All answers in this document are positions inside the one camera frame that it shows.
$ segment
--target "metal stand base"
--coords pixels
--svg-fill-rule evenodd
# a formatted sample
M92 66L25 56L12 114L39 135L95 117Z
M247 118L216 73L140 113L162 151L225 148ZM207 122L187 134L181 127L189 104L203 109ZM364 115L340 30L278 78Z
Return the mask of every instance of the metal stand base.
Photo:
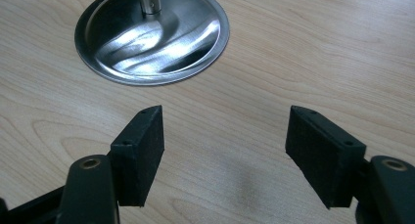
M82 60L109 80L161 85L212 64L229 39L226 14L214 0L161 0L144 14L140 0L97 0L82 14L75 45Z

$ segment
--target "wooden table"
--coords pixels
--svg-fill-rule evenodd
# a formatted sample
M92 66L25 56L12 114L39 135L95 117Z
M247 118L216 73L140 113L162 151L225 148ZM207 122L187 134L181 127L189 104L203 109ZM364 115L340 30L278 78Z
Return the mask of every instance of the wooden table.
M104 79L78 57L94 0L0 0L0 197L12 208L106 154L140 110L163 106L165 152L144 208L122 223L355 223L327 210L285 154L291 105L415 163L415 0L217 0L228 46L161 87Z

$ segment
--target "table surface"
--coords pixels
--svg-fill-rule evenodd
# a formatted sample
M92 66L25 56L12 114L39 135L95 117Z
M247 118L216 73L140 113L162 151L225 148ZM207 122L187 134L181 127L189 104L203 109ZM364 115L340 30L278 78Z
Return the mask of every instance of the table surface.
M122 223L355 223L327 210L285 153L291 105L415 163L415 0L217 0L231 36L207 70L160 87L110 82L73 33L94 0L0 0L0 197L12 208L106 154L162 105L165 152Z

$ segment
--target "circular base plate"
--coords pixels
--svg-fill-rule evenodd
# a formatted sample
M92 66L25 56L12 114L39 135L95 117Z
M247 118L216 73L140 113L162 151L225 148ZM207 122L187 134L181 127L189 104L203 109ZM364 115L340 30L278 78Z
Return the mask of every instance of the circular base plate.
M160 85L195 75L225 49L226 14L214 0L161 0L143 15L139 0L96 0L82 14L75 45L82 60L109 80Z

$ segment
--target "round metal base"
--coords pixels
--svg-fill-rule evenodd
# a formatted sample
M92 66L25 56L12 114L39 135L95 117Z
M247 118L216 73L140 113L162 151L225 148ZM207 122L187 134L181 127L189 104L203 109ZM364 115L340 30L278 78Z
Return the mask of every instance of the round metal base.
M161 0L143 15L139 0L97 0L82 14L75 45L98 74L123 84L160 85L195 75L225 49L226 14L214 0Z

